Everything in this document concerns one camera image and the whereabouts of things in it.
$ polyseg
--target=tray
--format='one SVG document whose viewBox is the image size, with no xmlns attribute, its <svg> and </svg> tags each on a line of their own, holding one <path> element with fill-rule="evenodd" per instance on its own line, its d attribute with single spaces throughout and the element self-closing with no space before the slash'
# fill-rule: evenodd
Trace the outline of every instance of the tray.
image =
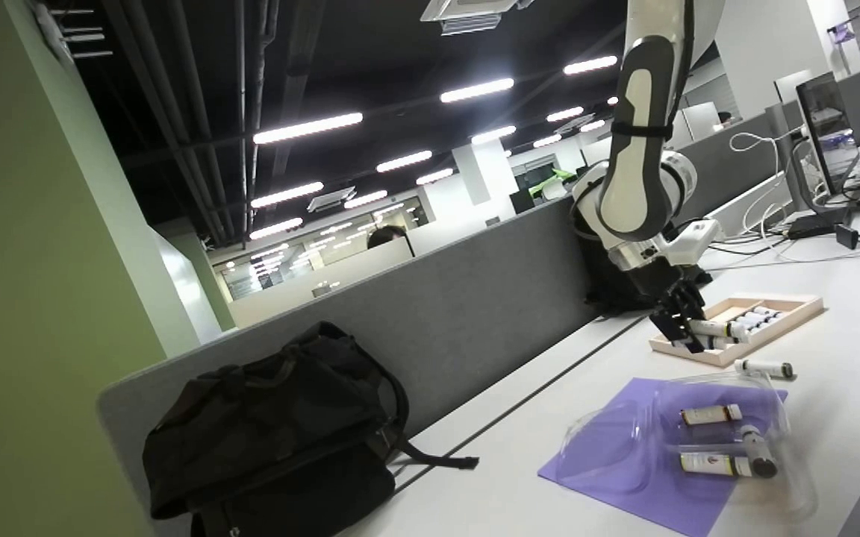
<svg viewBox="0 0 860 537">
<path fill-rule="evenodd" d="M 687 345 L 672 345 L 665 337 L 653 337 L 647 342 L 659 354 L 697 361 L 697 363 L 709 363 L 709 367 L 729 367 L 729 363 L 751 354 L 756 349 L 768 345 L 769 339 L 795 331 L 797 325 L 814 319 L 824 309 L 820 298 L 814 298 L 814 294 L 732 294 L 726 301 L 705 306 L 705 321 L 732 319 L 750 306 L 769 306 L 769 309 L 778 309 L 778 315 L 742 342 L 729 342 L 721 349 L 705 349 L 705 351 L 690 351 Z"/>
</svg>

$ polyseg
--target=black ceiling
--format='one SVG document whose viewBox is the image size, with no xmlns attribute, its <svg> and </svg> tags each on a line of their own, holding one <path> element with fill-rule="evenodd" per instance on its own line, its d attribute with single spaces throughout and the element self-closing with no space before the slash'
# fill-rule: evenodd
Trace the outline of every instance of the black ceiling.
<svg viewBox="0 0 860 537">
<path fill-rule="evenodd" d="M 105 48 L 112 57 L 78 64 L 148 224 L 191 216 L 211 245 L 245 240 L 247 230 L 288 215 L 308 216 L 308 200 L 250 215 L 247 195 L 305 178 L 321 178 L 327 189 L 409 189 L 414 175 L 444 163 L 472 131 L 514 122 L 518 131 L 503 146 L 521 148 L 551 131 L 550 109 L 581 103 L 605 112 L 615 67 L 562 78 L 562 64 L 617 54 L 627 12 L 623 0 L 533 0 L 508 12 L 493 33 L 442 37 L 436 24 L 418 21 L 427 0 L 49 6 L 93 6 L 93 21 L 109 33 Z M 514 93 L 439 103 L 442 88 L 499 73 L 517 78 Z M 345 109 L 362 109 L 365 122 L 261 146 L 256 169 L 250 167 L 253 124 Z M 378 160 L 411 148 L 433 148 L 436 160 L 372 172 Z"/>
</svg>

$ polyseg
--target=purple mat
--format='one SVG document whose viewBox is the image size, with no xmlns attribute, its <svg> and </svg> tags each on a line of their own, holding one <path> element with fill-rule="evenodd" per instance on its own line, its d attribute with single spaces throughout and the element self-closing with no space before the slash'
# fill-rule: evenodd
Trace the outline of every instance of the purple mat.
<svg viewBox="0 0 860 537">
<path fill-rule="evenodd" d="M 651 419 L 653 395 L 659 395 L 657 419 L 663 422 L 639 425 Z M 697 430 L 697 434 L 675 425 L 681 409 L 712 403 L 736 403 L 747 422 L 757 430 L 769 425 L 777 409 L 769 391 L 632 379 L 541 467 L 541 476 L 677 534 L 708 534 L 735 479 L 684 474 L 663 445 L 732 437 L 732 425 Z"/>
</svg>

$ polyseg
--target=desk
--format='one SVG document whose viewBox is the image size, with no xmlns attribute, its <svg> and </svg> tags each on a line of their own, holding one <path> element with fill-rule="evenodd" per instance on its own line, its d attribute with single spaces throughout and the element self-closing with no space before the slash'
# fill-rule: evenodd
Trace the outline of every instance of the desk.
<svg viewBox="0 0 860 537">
<path fill-rule="evenodd" d="M 860 257 L 830 258 L 830 249 L 820 249 L 820 257 L 795 266 L 729 267 L 705 292 L 708 301 L 732 292 L 774 292 L 820 294 L 826 304 L 824 315 L 756 351 L 769 361 L 790 361 L 800 368 L 800 382 L 783 388 L 789 391 L 797 452 L 817 488 L 817 510 L 790 524 L 778 512 L 757 516 L 729 507 L 712 534 L 860 534 Z M 630 327 L 472 437 L 459 452 L 478 452 L 478 471 L 429 471 L 344 534 L 669 534 L 538 476 L 538 467 L 563 445 L 569 425 L 602 409 L 630 379 L 709 371 L 709 367 L 651 354 L 651 334 L 647 321 Z"/>
</svg>

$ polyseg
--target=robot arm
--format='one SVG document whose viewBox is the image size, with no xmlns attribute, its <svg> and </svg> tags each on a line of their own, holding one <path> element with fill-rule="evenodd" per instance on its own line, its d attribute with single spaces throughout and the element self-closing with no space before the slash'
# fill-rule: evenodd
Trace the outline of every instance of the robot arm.
<svg viewBox="0 0 860 537">
<path fill-rule="evenodd" d="M 663 152 L 663 143 L 672 136 L 690 63 L 709 45 L 721 6 L 726 0 L 630 0 L 608 169 L 578 200 L 578 215 L 620 270 L 663 257 L 659 233 L 696 189 L 696 167 Z"/>
<path fill-rule="evenodd" d="M 726 0 L 630 0 L 627 54 L 612 115 L 608 169 L 578 195 L 578 215 L 645 294 L 659 294 L 653 325 L 690 351 L 700 351 L 693 331 L 700 315 L 696 282 L 681 266 L 696 266 L 712 239 L 697 224 L 675 240 L 663 233 L 697 185 L 681 152 L 663 152 L 693 60 L 709 45 Z"/>
</svg>

